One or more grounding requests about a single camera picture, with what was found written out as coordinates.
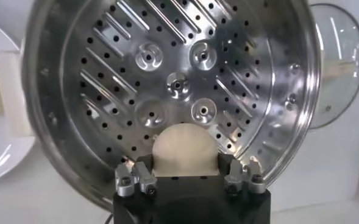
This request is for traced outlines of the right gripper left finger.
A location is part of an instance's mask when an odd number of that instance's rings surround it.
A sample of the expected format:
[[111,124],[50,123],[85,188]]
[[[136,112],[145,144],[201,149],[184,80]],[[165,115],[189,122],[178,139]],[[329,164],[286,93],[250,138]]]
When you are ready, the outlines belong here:
[[115,169],[115,192],[120,197],[130,197],[136,188],[146,195],[154,195],[157,189],[157,178],[153,174],[153,156],[139,157],[129,170],[125,164]]

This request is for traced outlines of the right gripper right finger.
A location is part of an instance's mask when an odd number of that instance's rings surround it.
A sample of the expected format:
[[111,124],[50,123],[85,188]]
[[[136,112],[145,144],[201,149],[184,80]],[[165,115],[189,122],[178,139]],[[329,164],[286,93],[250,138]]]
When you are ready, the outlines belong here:
[[252,194],[266,192],[260,162],[253,156],[250,157],[249,164],[242,165],[233,155],[219,153],[218,169],[223,176],[224,187],[230,195],[239,195],[243,191]]

